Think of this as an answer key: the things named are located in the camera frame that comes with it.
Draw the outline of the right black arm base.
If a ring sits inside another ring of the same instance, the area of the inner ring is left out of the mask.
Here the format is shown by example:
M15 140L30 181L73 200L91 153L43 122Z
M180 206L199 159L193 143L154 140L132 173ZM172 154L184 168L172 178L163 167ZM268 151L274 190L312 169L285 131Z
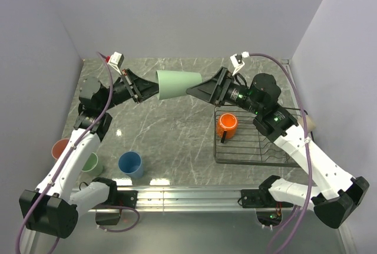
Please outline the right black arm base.
M257 222L263 227L278 227L282 222L282 204L259 189L243 189L237 204L243 209L254 209Z

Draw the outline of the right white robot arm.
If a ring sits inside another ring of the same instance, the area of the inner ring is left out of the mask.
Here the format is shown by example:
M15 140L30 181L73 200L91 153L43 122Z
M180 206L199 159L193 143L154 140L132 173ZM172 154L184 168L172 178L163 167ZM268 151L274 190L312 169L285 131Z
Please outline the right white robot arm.
M360 205L369 189L368 181L344 171L305 136L303 126L277 102L281 89L274 76L257 74L250 86L239 85L223 67L214 77L188 88L186 92L217 107L229 103L253 113L257 131L308 174L313 187L289 182L279 176L268 177L259 186L263 207L277 202L297 205L314 211L326 226L337 229Z

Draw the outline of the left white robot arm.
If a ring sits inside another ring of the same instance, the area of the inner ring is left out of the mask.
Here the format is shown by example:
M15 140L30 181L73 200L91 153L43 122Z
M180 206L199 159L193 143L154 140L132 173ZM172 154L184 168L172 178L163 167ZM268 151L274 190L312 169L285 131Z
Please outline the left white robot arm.
M109 87L94 77L83 81L79 115L66 148L35 190L24 190L19 198L25 228L65 239L79 217L93 207L112 208L119 204L117 184L111 179L96 177L82 191L71 192L110 127L112 117L107 110L127 100L141 103L158 91L157 83L138 77L129 69L111 81Z

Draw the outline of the salmon plastic cup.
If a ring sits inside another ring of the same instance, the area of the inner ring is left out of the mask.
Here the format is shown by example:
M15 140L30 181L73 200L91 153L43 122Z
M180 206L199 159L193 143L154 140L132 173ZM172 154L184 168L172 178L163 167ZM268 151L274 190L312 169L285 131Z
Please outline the salmon plastic cup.
M68 138L63 138L63 139L60 139L59 141L57 141L52 149L51 149L51 154L52 154L52 157L55 159L55 160L58 160L59 157L62 155L63 151L65 150L67 144L69 143L69 139Z

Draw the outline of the beige plastic cup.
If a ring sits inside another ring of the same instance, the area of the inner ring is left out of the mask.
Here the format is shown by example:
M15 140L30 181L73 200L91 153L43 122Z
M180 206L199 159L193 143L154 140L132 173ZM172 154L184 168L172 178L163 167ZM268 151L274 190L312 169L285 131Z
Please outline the beige plastic cup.
M306 130L308 133L312 132L315 128L316 128L316 124L315 122L312 120L312 118L308 115L305 116L305 118L301 117L299 120L298 120L298 123L304 127L305 124L304 124L304 120L306 120Z

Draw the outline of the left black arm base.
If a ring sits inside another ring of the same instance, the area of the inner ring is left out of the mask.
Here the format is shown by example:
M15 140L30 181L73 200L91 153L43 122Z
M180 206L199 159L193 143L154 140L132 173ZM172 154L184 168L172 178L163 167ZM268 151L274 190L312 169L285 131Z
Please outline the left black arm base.
M119 190L115 181L102 177L96 178L77 192L80 204L79 214L84 214L95 209L95 221L97 226L107 231L107 226L117 225L121 215L129 210L136 214L136 221L123 231L132 229L140 220L140 214L136 210L138 191Z

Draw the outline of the orange mug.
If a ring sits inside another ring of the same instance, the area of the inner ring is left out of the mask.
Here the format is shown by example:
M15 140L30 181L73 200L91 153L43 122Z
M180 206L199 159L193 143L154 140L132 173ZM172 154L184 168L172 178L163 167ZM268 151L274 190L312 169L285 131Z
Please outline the orange mug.
M237 117L232 113L223 113L219 116L216 124L216 134L220 137L221 143L234 137L238 124Z

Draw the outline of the blue plastic cup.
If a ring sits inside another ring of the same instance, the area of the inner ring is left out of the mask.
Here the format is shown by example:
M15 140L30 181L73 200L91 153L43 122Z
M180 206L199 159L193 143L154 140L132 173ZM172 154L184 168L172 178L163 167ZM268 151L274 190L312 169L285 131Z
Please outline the blue plastic cup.
M144 174L142 158L134 151L128 151L119 158L118 168L132 179L140 179Z

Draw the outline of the pale green plastic cup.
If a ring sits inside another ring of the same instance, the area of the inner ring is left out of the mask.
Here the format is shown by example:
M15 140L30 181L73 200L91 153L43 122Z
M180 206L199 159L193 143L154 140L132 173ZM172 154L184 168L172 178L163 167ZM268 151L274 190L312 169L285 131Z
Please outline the pale green plastic cup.
M157 70L159 100L177 98L186 95L186 89L202 82L202 76L197 72Z

